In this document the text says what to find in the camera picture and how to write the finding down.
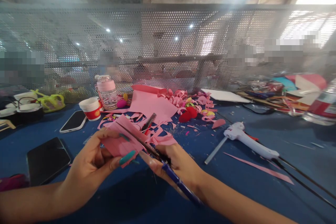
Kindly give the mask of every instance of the smartphone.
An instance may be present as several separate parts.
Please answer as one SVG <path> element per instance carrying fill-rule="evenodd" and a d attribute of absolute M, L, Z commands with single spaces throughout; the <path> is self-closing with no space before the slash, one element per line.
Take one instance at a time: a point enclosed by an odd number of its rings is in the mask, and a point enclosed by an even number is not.
<path fill-rule="evenodd" d="M 31 186 L 46 184 L 65 171 L 71 158 L 59 138 L 53 138 L 27 153 Z"/>
<path fill-rule="evenodd" d="M 67 133 L 71 131 L 76 131 L 83 128 L 86 121 L 86 115 L 82 110 L 76 111 L 72 114 L 69 120 L 63 125 L 59 130 L 60 133 Z"/>

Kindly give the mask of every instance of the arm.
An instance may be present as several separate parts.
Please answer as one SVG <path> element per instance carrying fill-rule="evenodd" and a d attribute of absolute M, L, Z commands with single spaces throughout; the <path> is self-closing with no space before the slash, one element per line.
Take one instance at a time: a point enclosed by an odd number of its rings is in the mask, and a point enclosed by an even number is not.
<path fill-rule="evenodd" d="M 271 209 L 245 197 L 204 172 L 178 144 L 156 147 L 171 158 L 171 167 L 181 180 L 209 207 L 234 223 L 295 223 Z M 142 159 L 159 177 L 179 193 L 176 184 L 161 169 L 162 163 L 140 152 Z"/>
<path fill-rule="evenodd" d="M 107 137 L 119 134 L 106 128 L 96 132 L 74 159 L 63 182 L 0 193 L 0 223 L 50 221 L 84 206 L 119 162 L 130 158 L 114 158 L 100 148 L 100 140 Z"/>
<path fill-rule="evenodd" d="M 64 216 L 55 201 L 62 182 L 0 193 L 0 223 L 49 221 Z"/>

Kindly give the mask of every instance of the white glue gun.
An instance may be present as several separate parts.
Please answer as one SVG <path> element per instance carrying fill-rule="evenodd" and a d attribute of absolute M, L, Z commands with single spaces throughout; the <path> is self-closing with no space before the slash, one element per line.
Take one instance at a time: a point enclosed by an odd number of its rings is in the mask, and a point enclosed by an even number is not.
<path fill-rule="evenodd" d="M 252 138 L 246 135 L 246 133 L 243 131 L 244 129 L 245 127 L 242 122 L 235 122 L 230 127 L 228 127 L 224 131 L 225 138 L 219 143 L 219 145 L 209 155 L 209 157 L 205 161 L 205 164 L 207 165 L 211 161 L 211 159 L 216 155 L 216 153 L 219 151 L 219 149 L 222 147 L 222 145 L 225 143 L 225 141 L 228 138 L 231 140 L 239 140 L 240 142 L 245 144 L 247 147 L 250 147 L 254 152 L 258 153 L 260 156 L 268 160 L 279 158 L 278 152 L 268 149 L 267 147 L 254 141 Z"/>

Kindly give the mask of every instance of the table surface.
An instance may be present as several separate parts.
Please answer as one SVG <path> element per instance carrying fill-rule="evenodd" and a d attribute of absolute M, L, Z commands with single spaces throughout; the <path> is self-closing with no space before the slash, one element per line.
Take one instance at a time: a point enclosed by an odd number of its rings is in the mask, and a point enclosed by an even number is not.
<path fill-rule="evenodd" d="M 261 159 L 239 141 L 228 140 L 214 159 L 205 165 L 204 161 L 223 138 L 230 122 L 243 121 L 246 132 L 280 153 L 280 155 L 315 181 L 336 194 L 336 128 L 320 126 L 288 115 L 254 114 L 240 104 L 215 102 L 220 115 L 227 124 L 214 130 L 211 124 L 197 117 L 188 124 L 199 128 L 181 128 L 177 124 L 162 127 L 174 135 L 177 142 L 189 153 L 200 167 L 223 183 L 245 196 L 283 214 L 299 223 L 335 223 L 336 210 L 318 199 L 294 181 L 294 185 L 279 180 L 252 166 L 242 163 L 223 152 L 246 161 L 285 174 L 284 171 Z M 22 173 L 28 175 L 26 154 L 36 146 L 59 137 L 74 158 L 83 147 L 83 142 L 97 130 L 100 120 L 87 121 L 81 130 L 60 134 L 59 130 L 68 118 L 79 110 L 78 105 L 67 105 L 63 110 L 46 114 L 34 124 L 20 126 L 17 130 L 0 133 L 0 177 Z M 314 147 L 311 142 L 324 146 L 315 150 L 294 145 L 298 143 Z M 52 221 L 53 223 L 229 223 L 229 221 L 205 207 L 195 208 L 184 200 L 172 187 L 154 177 L 147 165 L 137 157 L 140 164 L 130 164 L 117 169 L 100 186 L 91 200 L 75 213 Z M 322 190 L 313 186 L 297 172 L 287 166 L 290 172 L 327 198 L 336 201 Z M 65 179 L 69 169 L 53 182 Z"/>

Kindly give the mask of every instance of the scissors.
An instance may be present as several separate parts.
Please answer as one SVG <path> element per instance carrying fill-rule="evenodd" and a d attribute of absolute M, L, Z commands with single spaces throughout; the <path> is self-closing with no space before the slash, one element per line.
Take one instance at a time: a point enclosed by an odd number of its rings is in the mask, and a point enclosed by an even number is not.
<path fill-rule="evenodd" d="M 187 196 L 187 198 L 193 202 L 196 206 L 203 206 L 203 202 L 181 181 L 181 179 L 176 175 L 173 169 L 170 167 L 170 158 L 166 155 L 161 154 L 157 149 L 153 148 L 147 143 L 141 141 L 137 136 L 133 135 L 128 129 L 122 126 L 116 121 L 124 130 L 126 130 L 131 136 L 133 136 L 142 146 L 145 147 L 146 151 L 155 159 L 163 163 L 162 169 L 167 173 L 167 175 L 174 181 L 174 183 L 180 188 L 180 190 Z"/>

